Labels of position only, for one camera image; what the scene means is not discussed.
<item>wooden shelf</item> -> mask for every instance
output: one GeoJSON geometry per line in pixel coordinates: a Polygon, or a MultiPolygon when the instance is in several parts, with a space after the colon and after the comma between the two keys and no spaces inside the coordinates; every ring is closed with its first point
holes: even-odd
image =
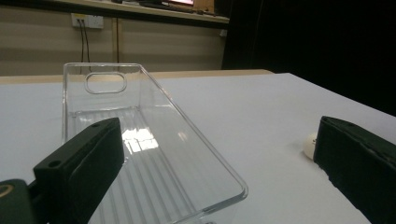
{"type": "Polygon", "coordinates": [[[182,13],[156,8],[130,6],[92,0],[0,0],[0,5],[81,13],[109,18],[137,21],[155,21],[207,28],[227,29],[229,19],[219,16],[182,13]]]}

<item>wall outlet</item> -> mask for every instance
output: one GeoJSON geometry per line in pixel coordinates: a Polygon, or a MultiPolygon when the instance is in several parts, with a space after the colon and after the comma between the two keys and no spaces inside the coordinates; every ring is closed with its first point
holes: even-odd
{"type": "Polygon", "coordinates": [[[103,29],[104,24],[103,24],[103,17],[101,16],[91,16],[91,15],[84,15],[84,14],[78,14],[78,13],[72,13],[72,25],[74,27],[80,26],[80,23],[78,22],[84,22],[85,27],[87,28],[95,28],[95,29],[103,29]]]}
{"type": "Polygon", "coordinates": [[[88,16],[88,27],[103,29],[103,17],[101,16],[88,16]]]}

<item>wall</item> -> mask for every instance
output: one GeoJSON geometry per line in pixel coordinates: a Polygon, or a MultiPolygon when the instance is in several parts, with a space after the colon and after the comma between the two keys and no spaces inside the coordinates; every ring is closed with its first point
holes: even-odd
{"type": "MultiPolygon", "coordinates": [[[[225,40],[218,29],[111,18],[104,22],[104,29],[87,29],[91,62],[119,58],[120,63],[141,63],[149,72],[221,68],[225,40]],[[118,37],[113,29],[117,22],[118,37]]],[[[70,13],[0,7],[0,30],[0,76],[59,75],[65,63],[81,60],[81,34],[71,26],[70,13]]]]}

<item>white surface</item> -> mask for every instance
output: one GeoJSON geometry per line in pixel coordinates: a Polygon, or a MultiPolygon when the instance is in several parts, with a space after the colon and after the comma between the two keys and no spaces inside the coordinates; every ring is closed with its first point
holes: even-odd
{"type": "MultiPolygon", "coordinates": [[[[159,80],[249,187],[233,223],[370,223],[303,153],[321,116],[393,144],[396,118],[290,74],[159,80]]],[[[62,84],[0,85],[0,180],[34,179],[59,147],[62,84]]]]}

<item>white object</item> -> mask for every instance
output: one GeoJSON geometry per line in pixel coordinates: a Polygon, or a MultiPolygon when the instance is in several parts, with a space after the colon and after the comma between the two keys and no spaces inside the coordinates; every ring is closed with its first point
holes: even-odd
{"type": "Polygon", "coordinates": [[[95,28],[95,29],[104,28],[104,22],[102,16],[92,16],[92,15],[72,13],[72,26],[78,28],[80,27],[80,25],[82,26],[82,24],[80,24],[78,20],[80,20],[80,22],[84,22],[83,25],[87,28],[95,28]]]}
{"type": "Polygon", "coordinates": [[[314,159],[315,145],[317,144],[317,136],[318,133],[311,133],[308,135],[308,137],[305,139],[304,142],[304,154],[311,160],[314,159]]]}

